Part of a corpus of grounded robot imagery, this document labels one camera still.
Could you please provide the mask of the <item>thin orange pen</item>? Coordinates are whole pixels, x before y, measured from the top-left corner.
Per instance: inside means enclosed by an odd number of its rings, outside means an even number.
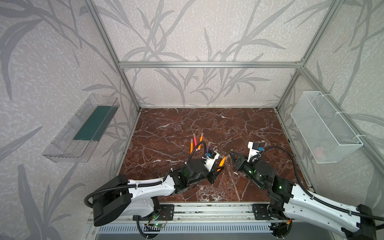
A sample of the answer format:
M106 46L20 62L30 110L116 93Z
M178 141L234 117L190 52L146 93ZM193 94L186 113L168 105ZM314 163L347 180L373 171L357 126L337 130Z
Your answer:
M191 139L190 141L190 154L192 154L194 151L194 139Z
M219 166L217 168L217 172L220 172L223 169L225 161L226 161L226 156L224 156L223 159L220 161Z

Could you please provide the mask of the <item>pink marker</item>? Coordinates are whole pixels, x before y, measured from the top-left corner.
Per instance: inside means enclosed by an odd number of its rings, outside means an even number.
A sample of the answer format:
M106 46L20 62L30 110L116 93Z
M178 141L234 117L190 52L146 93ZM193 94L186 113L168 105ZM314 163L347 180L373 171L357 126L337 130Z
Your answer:
M197 136L195 133L193 133L193 140L194 140L194 145L195 147L197 146L198 142L197 142Z

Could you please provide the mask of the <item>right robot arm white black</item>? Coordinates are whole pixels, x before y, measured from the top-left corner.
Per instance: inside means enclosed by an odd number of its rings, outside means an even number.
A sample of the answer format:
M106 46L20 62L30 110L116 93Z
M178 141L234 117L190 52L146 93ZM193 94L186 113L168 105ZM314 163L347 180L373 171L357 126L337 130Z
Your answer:
M267 208L270 217L301 220L326 229L347 240L375 240L383 230L384 219L374 216L370 207L344 205L312 193L301 183L294 183L275 173L274 167L261 160L263 152L248 157L230 151L237 171L243 172L271 199Z

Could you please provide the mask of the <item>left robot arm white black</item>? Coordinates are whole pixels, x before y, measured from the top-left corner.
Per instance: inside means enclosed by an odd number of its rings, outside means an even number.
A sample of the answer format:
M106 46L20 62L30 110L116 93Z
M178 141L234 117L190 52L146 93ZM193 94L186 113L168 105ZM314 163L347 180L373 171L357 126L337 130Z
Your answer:
M121 215L146 218L161 211L158 197L182 194L204 180L213 184L223 170L224 161L217 164L214 159L193 159L162 178L129 180L120 175L88 194L84 203L93 210L95 227Z

